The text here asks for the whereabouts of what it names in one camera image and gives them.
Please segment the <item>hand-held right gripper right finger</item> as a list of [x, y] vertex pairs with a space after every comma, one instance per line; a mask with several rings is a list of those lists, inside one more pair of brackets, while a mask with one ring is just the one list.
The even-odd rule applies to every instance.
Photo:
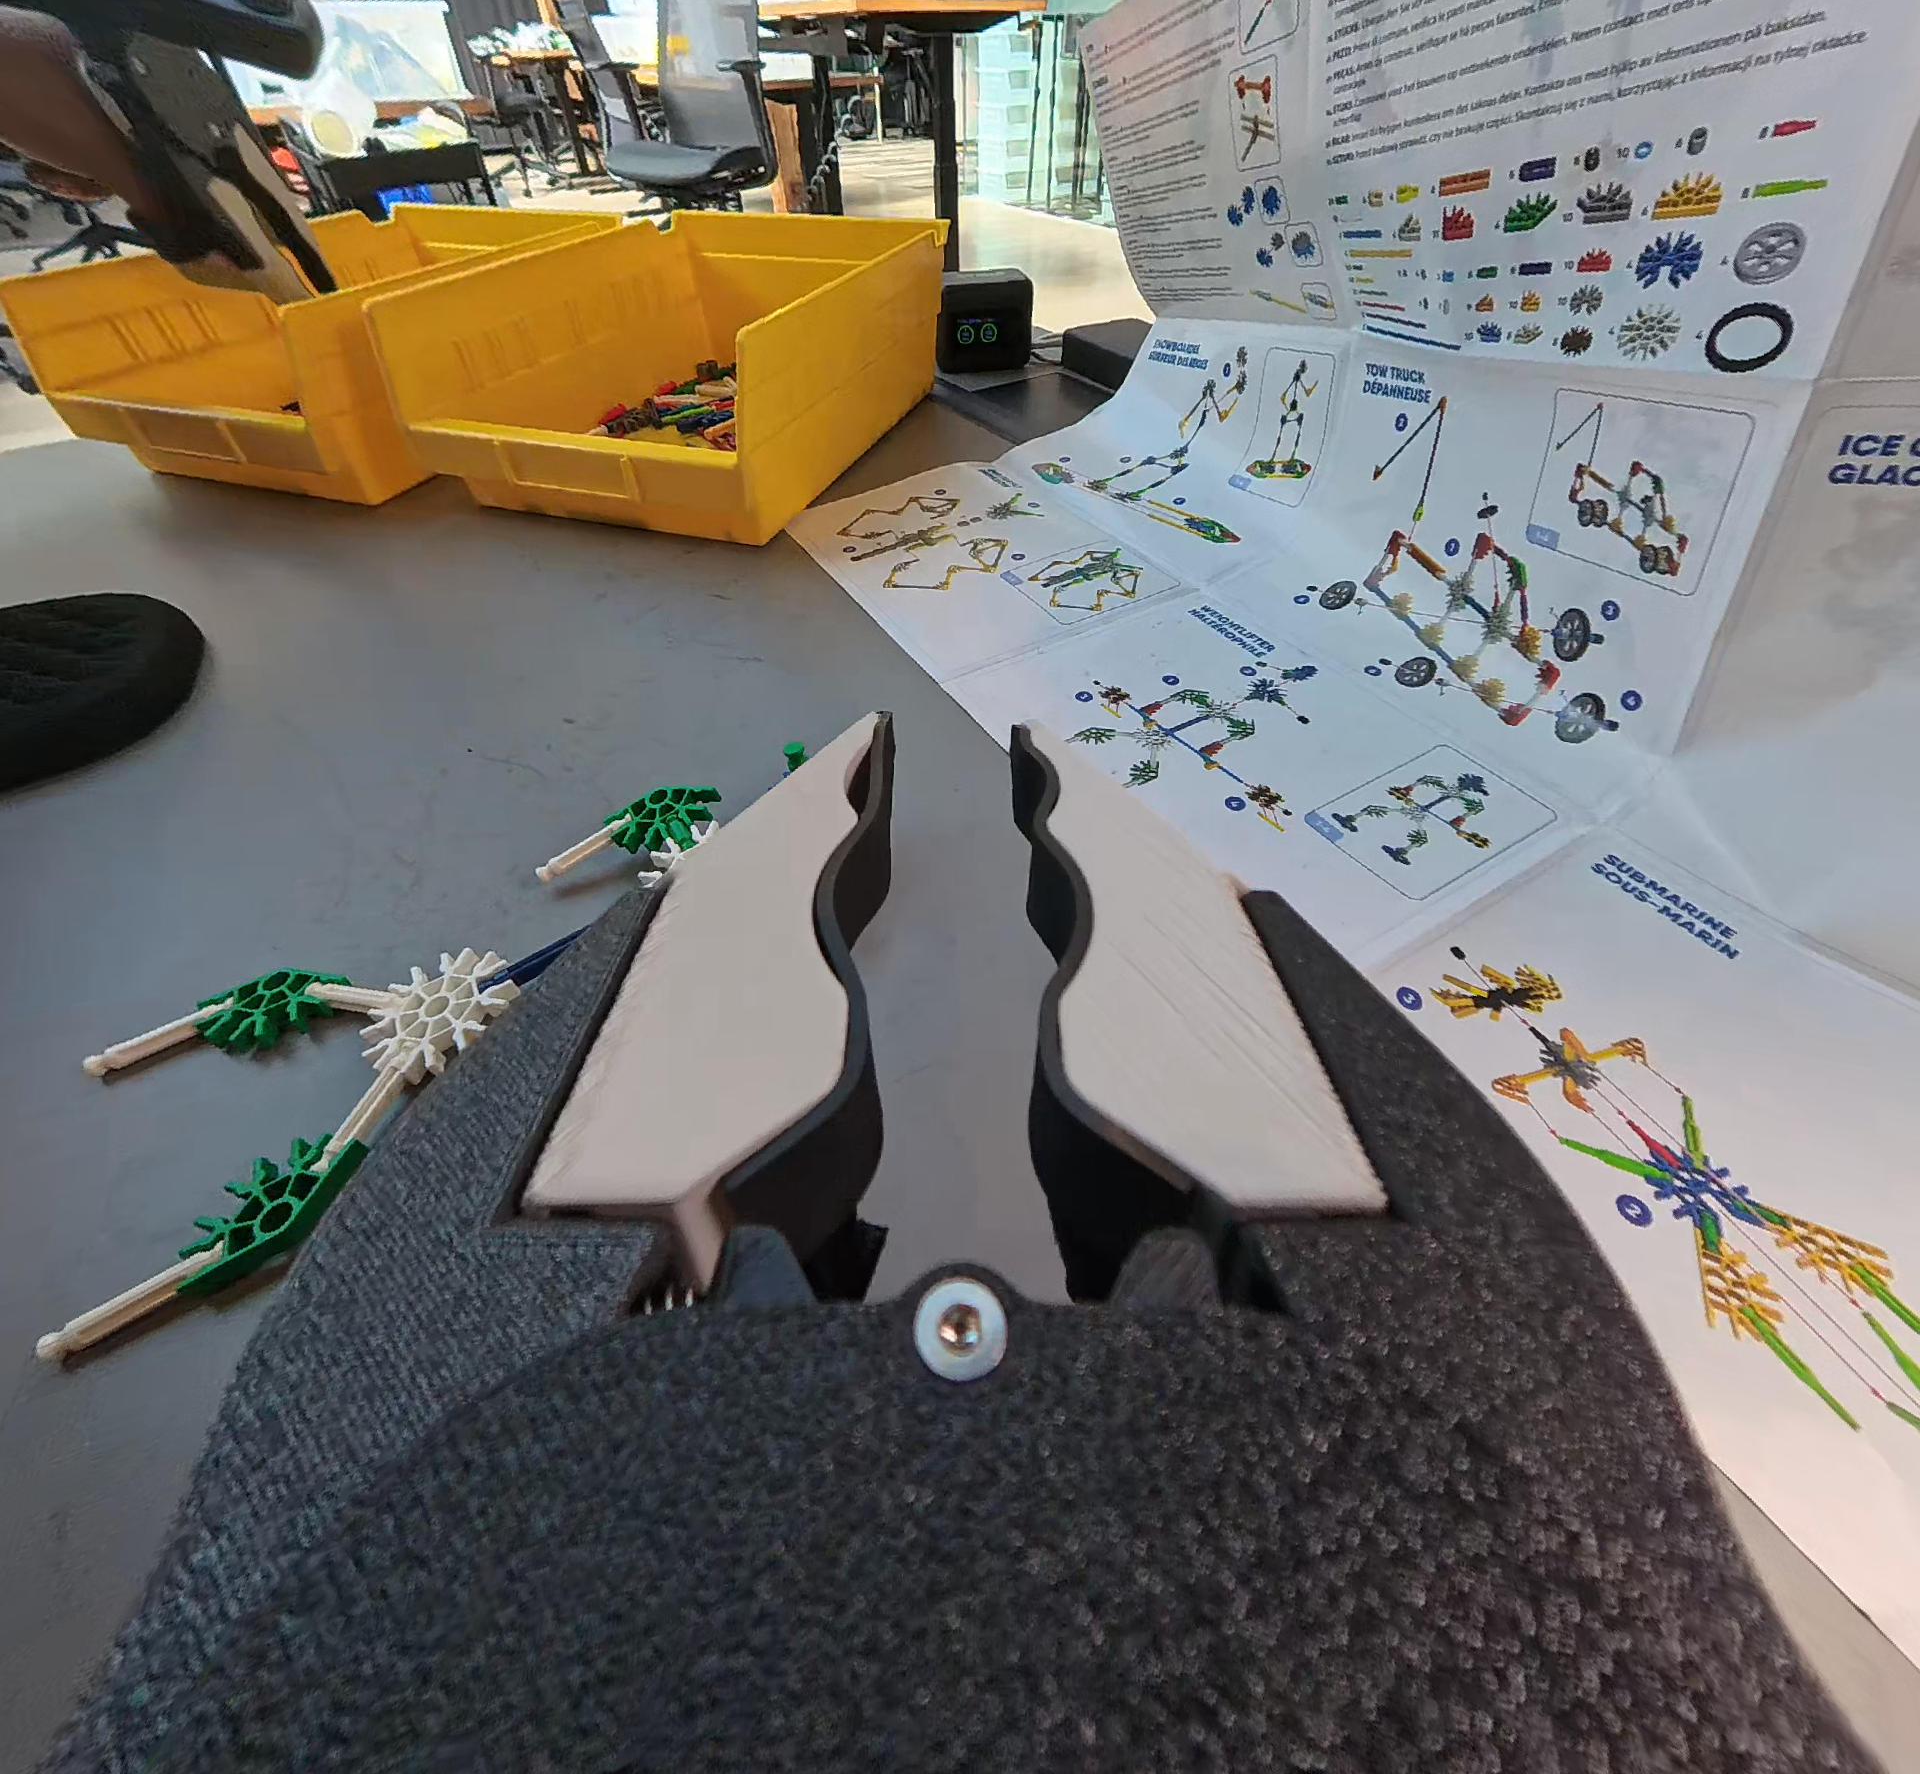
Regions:
[[1247, 912], [1247, 888], [1038, 720], [1010, 733], [1024, 909], [1052, 955], [1028, 1150], [1066, 1266], [1164, 1227], [1217, 1254], [1388, 1196]]

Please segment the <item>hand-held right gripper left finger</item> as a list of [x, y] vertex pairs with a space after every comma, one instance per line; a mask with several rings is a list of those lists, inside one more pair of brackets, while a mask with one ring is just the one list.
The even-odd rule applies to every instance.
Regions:
[[852, 947], [889, 895], [895, 726], [872, 710], [654, 887], [517, 1186], [524, 1223], [640, 1221], [677, 1266], [733, 1230], [866, 1266], [881, 1159]]

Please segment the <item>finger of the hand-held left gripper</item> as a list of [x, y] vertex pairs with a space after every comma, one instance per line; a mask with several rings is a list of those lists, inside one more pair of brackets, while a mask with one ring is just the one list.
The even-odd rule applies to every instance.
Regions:
[[301, 193], [267, 150], [198, 150], [196, 195], [206, 240], [198, 283], [269, 299], [340, 289]]

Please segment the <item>yellow plastic bin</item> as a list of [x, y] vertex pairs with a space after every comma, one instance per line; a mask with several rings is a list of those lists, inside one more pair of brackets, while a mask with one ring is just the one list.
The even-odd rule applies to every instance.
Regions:
[[[931, 389], [941, 219], [682, 209], [376, 297], [393, 407], [486, 506], [761, 545]], [[588, 426], [736, 366], [736, 453]]]
[[154, 252], [4, 282], [4, 321], [68, 428], [149, 472], [359, 506], [419, 486], [365, 306], [533, 244], [614, 229], [609, 213], [401, 201], [312, 220], [340, 289], [302, 301], [211, 288]]

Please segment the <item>construction toy figure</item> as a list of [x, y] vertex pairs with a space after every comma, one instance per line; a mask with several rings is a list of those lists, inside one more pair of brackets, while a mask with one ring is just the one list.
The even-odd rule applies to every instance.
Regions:
[[249, 1280], [289, 1254], [357, 1171], [369, 1137], [407, 1089], [442, 1073], [513, 1004], [522, 983], [546, 970], [568, 943], [564, 935], [513, 965], [473, 947], [444, 952], [440, 970], [416, 969], [407, 980], [385, 989], [355, 987], [314, 970], [275, 970], [92, 1059], [90, 1071], [106, 1073], [195, 1036], [236, 1047], [245, 1036], [266, 1040], [275, 1027], [357, 1011], [369, 1018], [364, 1040], [374, 1078], [329, 1137], [299, 1137], [286, 1161], [258, 1159], [241, 1181], [226, 1182], [234, 1207], [201, 1217], [201, 1238], [180, 1251], [175, 1264], [45, 1334], [37, 1356], [61, 1363], [87, 1352], [158, 1307]]

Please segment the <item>grey desk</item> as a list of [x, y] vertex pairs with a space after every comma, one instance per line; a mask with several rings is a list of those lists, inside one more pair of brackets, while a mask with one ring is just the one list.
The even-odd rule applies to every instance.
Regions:
[[892, 896], [858, 942], [884, 1090], [873, 1283], [987, 1264], [1064, 1297], [1027, 1156], [1050, 959], [996, 735], [794, 543], [154, 478], [113, 446], [4, 453], [4, 602], [139, 590], [204, 628], [193, 700], [102, 766], [4, 796], [2, 1756], [32, 1769], [165, 1547], [275, 1275], [73, 1368], [61, 1319], [167, 1264], [221, 1184], [365, 1087], [351, 1020], [264, 1060], [83, 1057], [275, 966], [386, 985], [522, 954], [631, 885], [535, 864], [658, 780], [728, 809], [781, 744], [895, 716]]

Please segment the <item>person's left hand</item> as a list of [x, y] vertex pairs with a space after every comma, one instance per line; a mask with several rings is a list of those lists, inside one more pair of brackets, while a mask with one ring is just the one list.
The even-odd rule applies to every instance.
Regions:
[[86, 82], [75, 38], [37, 9], [2, 7], [2, 142], [49, 193], [118, 197], [142, 217], [162, 209]]

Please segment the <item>grey office chair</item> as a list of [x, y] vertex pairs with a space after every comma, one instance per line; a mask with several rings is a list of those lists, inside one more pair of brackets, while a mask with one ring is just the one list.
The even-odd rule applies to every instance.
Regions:
[[667, 137], [617, 145], [609, 170], [667, 206], [728, 206], [779, 176], [759, 0], [657, 0], [654, 82]]

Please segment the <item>pile of colourful toy pieces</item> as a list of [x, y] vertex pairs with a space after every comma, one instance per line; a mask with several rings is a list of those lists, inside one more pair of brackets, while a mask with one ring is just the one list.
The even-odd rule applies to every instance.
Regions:
[[588, 435], [736, 453], [733, 364], [702, 362], [693, 375], [668, 380], [640, 400], [614, 403]]

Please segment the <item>black mesh pad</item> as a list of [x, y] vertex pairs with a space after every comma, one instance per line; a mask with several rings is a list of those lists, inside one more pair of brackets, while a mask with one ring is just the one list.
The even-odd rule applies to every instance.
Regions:
[[195, 693], [204, 632], [142, 593], [79, 593], [2, 609], [2, 789], [128, 750]]

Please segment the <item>folded instruction sheet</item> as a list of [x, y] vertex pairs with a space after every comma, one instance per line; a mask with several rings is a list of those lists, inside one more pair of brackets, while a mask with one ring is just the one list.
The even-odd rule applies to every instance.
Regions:
[[1368, 965], [1915, 1659], [1915, 0], [1122, 0], [1156, 323], [795, 540]]

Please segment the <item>black flat mat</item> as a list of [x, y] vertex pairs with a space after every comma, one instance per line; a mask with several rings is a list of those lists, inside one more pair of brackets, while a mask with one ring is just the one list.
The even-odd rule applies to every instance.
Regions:
[[1020, 446], [1091, 416], [1117, 391], [1064, 367], [1028, 366], [996, 374], [937, 369], [931, 394], [1001, 440]]

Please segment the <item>wooden table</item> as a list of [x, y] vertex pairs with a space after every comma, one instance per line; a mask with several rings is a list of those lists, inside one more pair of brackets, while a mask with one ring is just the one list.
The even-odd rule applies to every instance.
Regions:
[[932, 197], [946, 225], [944, 269], [961, 269], [961, 168], [956, 42], [1047, 9], [1047, 0], [808, 0], [763, 4], [759, 22], [774, 50], [847, 57], [852, 40], [880, 48], [889, 29], [924, 42], [932, 105]]

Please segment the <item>black power adapter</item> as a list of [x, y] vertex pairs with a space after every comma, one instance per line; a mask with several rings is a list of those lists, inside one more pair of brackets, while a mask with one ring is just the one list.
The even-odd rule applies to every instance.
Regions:
[[1152, 330], [1154, 323], [1136, 316], [1070, 327], [1060, 337], [1060, 367], [1101, 394], [1117, 394]]

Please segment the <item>small black display device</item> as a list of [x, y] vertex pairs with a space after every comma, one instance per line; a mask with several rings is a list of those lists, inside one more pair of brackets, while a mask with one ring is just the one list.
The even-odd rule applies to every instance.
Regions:
[[1035, 283], [1020, 269], [946, 271], [935, 327], [937, 371], [1020, 371], [1033, 356]]

